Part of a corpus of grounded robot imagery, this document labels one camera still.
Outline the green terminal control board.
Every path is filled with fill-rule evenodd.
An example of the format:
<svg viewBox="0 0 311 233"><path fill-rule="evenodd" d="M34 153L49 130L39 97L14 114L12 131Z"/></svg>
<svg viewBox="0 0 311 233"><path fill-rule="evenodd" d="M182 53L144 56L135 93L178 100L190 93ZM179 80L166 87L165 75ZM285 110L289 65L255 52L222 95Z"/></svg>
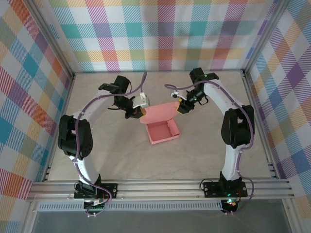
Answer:
<svg viewBox="0 0 311 233"><path fill-rule="evenodd" d="M86 200L83 208L88 212L98 212L104 208L106 201L105 199Z"/></svg>

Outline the aluminium mounting rail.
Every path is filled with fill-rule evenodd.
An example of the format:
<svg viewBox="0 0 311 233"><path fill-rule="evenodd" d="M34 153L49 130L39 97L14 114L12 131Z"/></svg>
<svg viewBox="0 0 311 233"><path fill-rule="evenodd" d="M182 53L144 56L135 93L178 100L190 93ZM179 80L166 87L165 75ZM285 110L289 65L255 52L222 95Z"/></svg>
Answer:
<svg viewBox="0 0 311 233"><path fill-rule="evenodd" d="M117 183L114 201L205 200L200 179L138 179L104 180ZM288 180L254 178L245 181L248 197L255 200L292 199L293 189ZM75 181L45 181L32 185L28 201L72 201Z"/></svg>

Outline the aluminium frame post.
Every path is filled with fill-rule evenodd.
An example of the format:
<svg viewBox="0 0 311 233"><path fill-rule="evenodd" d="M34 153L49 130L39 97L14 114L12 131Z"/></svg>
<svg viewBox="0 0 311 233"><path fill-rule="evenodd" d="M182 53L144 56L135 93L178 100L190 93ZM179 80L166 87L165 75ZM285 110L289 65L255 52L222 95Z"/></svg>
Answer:
<svg viewBox="0 0 311 233"><path fill-rule="evenodd" d="M271 37L277 23L286 10L291 0L268 0L260 12L259 20L255 24L255 32L247 43L246 52L243 54L241 72L247 74L255 65L265 44Z"/></svg>
<svg viewBox="0 0 311 233"><path fill-rule="evenodd" d="M34 20L36 21L38 27L42 31L42 34L46 38L48 44L50 45L52 51L54 52L55 56L59 60L61 66L64 68L66 74L73 80L74 79L74 72L72 71L65 55L63 54L60 46L58 45L55 37L53 36L48 24L46 23L42 13L39 10L39 7L35 3L35 0L22 0L26 7L28 8L30 14L33 16Z"/></svg>

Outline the aluminium side rail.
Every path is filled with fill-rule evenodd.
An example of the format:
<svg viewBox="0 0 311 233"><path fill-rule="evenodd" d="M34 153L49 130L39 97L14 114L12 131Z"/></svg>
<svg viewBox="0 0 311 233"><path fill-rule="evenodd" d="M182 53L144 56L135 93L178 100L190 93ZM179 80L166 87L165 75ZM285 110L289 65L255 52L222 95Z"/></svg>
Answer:
<svg viewBox="0 0 311 233"><path fill-rule="evenodd" d="M264 155L266 157L267 166L269 168L271 177L273 179L279 179L279 173L278 173L278 170L275 168L275 161L272 156L272 151L271 151L267 136L263 128L263 123L260 118L260 114L259 114L256 102L255 102L254 95L251 90L251 86L247 79L247 74L245 73L245 70L243 69L240 71L240 74L241 74L241 79L242 79L248 100L254 108L254 117L255 117L255 126L256 126L255 132L258 134L258 138L260 139L261 145L263 147Z"/></svg>
<svg viewBox="0 0 311 233"><path fill-rule="evenodd" d="M75 82L75 77L76 77L76 73L72 73L72 76L70 78L68 92L66 95L66 99L64 100L64 105L63 105L62 110L60 112L60 116L64 115L67 111L69 100L70 100L72 90L73 90L73 86L74 86L74 82ZM44 166L43 174L41 176L40 182L45 182L48 180L48 176L50 173L50 169L52 167L52 162L53 162L53 158L55 155L55 151L56 151L56 148L58 147L58 132L59 132L59 127L57 126L56 131L55 131L55 136L53 138L53 144L52 144L51 150L49 152L49 155L47 157L46 164Z"/></svg>

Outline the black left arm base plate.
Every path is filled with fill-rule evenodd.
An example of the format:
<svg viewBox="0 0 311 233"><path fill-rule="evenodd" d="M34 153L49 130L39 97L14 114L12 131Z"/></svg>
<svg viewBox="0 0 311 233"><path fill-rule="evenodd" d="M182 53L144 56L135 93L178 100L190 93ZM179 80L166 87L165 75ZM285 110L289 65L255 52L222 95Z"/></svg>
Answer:
<svg viewBox="0 0 311 233"><path fill-rule="evenodd" d="M108 199L110 192L113 199L117 197L118 184L117 183L101 183L100 188L96 188L86 183L77 182L74 185L75 199Z"/></svg>

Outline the control board with LED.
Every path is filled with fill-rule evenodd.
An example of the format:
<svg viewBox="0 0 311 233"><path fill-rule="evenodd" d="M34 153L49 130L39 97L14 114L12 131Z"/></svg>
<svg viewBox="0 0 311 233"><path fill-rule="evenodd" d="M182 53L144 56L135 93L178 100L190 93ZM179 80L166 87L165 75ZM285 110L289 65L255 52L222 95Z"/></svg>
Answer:
<svg viewBox="0 0 311 233"><path fill-rule="evenodd" d="M222 211L224 213L235 212L238 209L238 203L232 199L222 201Z"/></svg>

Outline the plaid backdrop cloth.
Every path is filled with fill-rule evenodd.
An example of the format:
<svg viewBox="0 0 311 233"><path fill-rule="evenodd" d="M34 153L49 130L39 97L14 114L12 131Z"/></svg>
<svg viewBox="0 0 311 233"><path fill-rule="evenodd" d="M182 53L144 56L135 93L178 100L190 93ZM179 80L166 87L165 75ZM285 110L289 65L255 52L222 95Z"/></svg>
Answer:
<svg viewBox="0 0 311 233"><path fill-rule="evenodd" d="M48 0L80 72L245 66L278 0Z"/></svg>
<svg viewBox="0 0 311 233"><path fill-rule="evenodd" d="M0 0L0 233L18 233L70 78L23 0Z"/></svg>
<svg viewBox="0 0 311 233"><path fill-rule="evenodd" d="M250 83L280 177L311 218L311 0L290 0Z"/></svg>

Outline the pink paper box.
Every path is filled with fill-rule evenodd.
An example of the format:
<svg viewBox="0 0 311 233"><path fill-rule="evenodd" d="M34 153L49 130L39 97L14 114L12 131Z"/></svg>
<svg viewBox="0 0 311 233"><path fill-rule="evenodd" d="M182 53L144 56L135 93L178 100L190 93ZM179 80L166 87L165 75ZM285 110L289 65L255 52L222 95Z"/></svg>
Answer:
<svg viewBox="0 0 311 233"><path fill-rule="evenodd" d="M158 104L145 108L145 115L140 122L146 125L151 144L162 143L180 136L180 131L174 120L178 115L176 101Z"/></svg>

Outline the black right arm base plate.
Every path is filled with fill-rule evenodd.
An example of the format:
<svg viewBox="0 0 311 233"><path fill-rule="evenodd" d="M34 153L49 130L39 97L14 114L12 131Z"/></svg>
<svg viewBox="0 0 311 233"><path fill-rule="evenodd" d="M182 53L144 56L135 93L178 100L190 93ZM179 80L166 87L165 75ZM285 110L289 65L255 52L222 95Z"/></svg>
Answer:
<svg viewBox="0 0 311 233"><path fill-rule="evenodd" d="M233 187L222 187L219 182L203 183L205 198L239 198L247 197L245 182L241 182Z"/></svg>

